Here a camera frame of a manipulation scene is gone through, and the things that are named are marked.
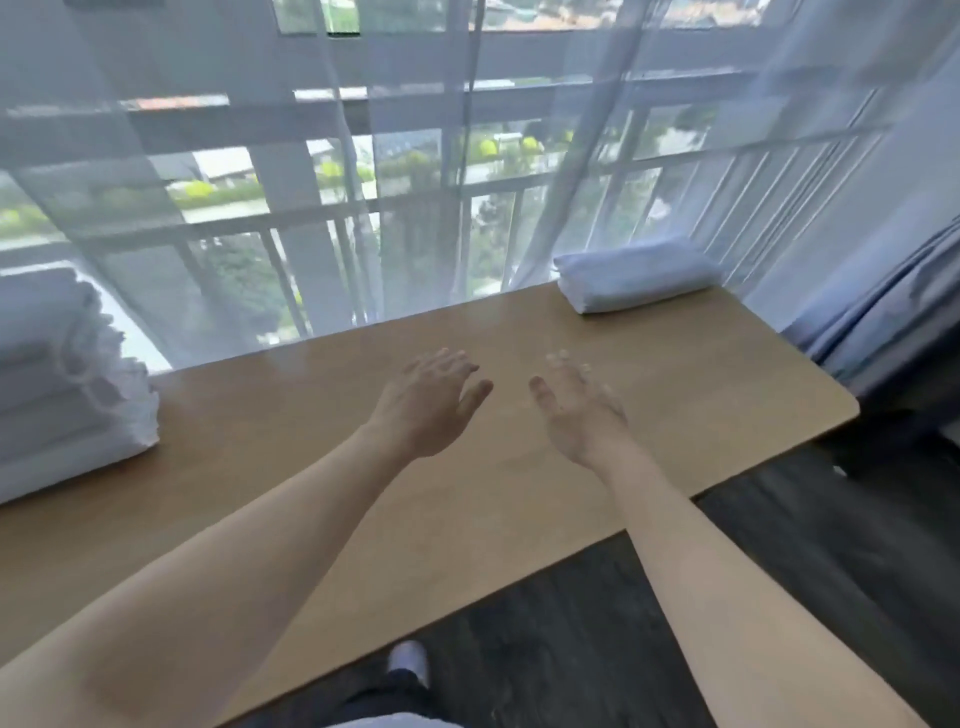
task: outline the foot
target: foot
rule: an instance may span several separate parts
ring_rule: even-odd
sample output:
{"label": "foot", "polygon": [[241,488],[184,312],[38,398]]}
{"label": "foot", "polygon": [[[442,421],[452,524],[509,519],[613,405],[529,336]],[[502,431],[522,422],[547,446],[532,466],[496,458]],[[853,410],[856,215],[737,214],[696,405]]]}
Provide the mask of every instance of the foot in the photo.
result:
{"label": "foot", "polygon": [[387,671],[392,672],[395,669],[410,670],[417,675],[421,685],[430,687],[430,666],[426,659],[426,649],[419,642],[407,640],[390,650]]}

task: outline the bare skin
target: bare skin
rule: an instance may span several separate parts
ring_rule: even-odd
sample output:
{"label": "bare skin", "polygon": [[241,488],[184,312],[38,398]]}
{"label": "bare skin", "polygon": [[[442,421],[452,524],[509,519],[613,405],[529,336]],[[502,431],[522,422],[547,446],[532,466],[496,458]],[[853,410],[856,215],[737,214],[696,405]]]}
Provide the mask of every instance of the bare skin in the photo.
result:
{"label": "bare skin", "polygon": [[[377,497],[447,448],[492,390],[463,352],[411,362],[312,466],[103,595],[0,669],[0,725],[200,728],[263,663]],[[717,530],[636,443],[589,368],[530,390],[553,445],[613,492],[718,726],[921,726]]]}

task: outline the person's right arm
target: person's right arm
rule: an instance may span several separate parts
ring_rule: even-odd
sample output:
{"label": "person's right arm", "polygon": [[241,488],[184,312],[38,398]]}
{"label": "person's right arm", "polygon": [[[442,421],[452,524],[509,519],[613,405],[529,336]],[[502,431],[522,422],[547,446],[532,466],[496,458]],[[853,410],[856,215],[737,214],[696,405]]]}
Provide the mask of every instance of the person's right arm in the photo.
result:
{"label": "person's right arm", "polygon": [[571,363],[564,352],[547,362],[549,381],[530,380],[547,434],[563,455],[611,489],[719,728],[924,725],[670,484],[588,367]]}

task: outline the floor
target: floor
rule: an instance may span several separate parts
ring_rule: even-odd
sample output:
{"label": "floor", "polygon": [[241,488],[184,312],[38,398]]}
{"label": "floor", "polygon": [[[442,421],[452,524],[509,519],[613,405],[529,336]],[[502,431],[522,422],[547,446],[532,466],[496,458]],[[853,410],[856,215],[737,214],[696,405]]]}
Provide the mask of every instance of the floor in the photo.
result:
{"label": "floor", "polygon": [[[927,443],[848,480],[806,446],[723,483],[701,509],[931,728],[960,724],[960,460]],[[417,635],[470,728],[712,726],[625,534]],[[310,726],[384,653],[231,724]]]}

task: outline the table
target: table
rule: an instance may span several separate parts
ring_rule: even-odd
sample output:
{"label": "table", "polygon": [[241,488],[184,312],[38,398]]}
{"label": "table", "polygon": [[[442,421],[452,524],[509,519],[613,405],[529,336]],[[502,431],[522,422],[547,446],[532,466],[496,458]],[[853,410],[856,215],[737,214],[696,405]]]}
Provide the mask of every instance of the table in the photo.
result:
{"label": "table", "polygon": [[392,372],[441,346],[468,350],[496,389],[376,503],[223,719],[622,529],[546,441],[526,381],[547,352],[592,364],[689,496],[857,413],[721,289],[584,318],[551,283],[158,376],[158,447],[0,507],[0,661],[323,455]]}

